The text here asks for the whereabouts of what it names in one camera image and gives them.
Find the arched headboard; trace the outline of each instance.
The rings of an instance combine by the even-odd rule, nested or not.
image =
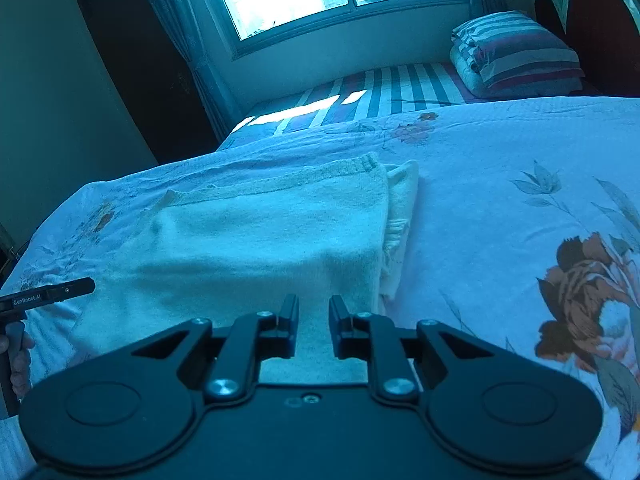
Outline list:
[[[534,0],[536,20],[580,57],[604,95],[640,96],[639,0]]]

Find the white blanket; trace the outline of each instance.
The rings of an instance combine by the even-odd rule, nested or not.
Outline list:
[[[138,222],[71,339],[103,354],[209,317],[215,326],[300,300],[296,356],[262,365],[262,382],[365,382],[366,363],[334,358],[328,301],[380,311],[392,298],[418,183],[415,162],[385,168],[373,153],[284,176],[191,192],[169,190]]]
[[[575,97],[444,107],[259,140],[85,186],[42,225],[2,293],[100,275],[167,189],[229,186],[372,151],[383,164],[416,159],[412,227],[387,314],[398,326],[437,319],[587,384],[605,412],[589,465],[603,478],[634,480],[639,131],[639,99]],[[584,258],[597,273],[580,274]],[[607,273],[626,292],[604,286]],[[577,286],[556,294],[568,290],[563,283]],[[36,382],[86,358],[68,336],[89,302],[29,314]],[[11,480],[33,463],[14,421],[0,427],[0,478]]]

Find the window frame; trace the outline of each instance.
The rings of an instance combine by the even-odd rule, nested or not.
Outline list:
[[[212,13],[223,43],[225,43],[226,49],[231,54],[231,59],[236,60],[268,46],[339,23],[400,10],[469,4],[469,0],[364,0],[360,3],[357,0],[347,0],[347,4],[344,6],[323,10],[277,25],[245,40],[240,39],[225,0],[206,0],[206,3]]]

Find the window sill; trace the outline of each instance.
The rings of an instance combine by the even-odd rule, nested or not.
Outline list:
[[[345,6],[326,10],[311,16],[305,16],[304,18],[293,20],[292,22],[260,32],[243,41],[238,41],[235,29],[233,31],[230,30],[228,33],[230,35],[233,34],[235,38],[233,40],[226,38],[226,44],[230,51],[231,59],[236,60],[267,48],[268,46],[273,46],[277,43],[290,40],[291,38],[302,36],[314,30],[338,25],[339,23],[352,22],[369,16],[388,14],[400,10],[463,4],[469,4],[469,0],[369,0],[362,2],[355,8]]]

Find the door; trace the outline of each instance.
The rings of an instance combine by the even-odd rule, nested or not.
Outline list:
[[[95,46],[159,164],[218,142],[191,72],[148,0],[77,0]]]

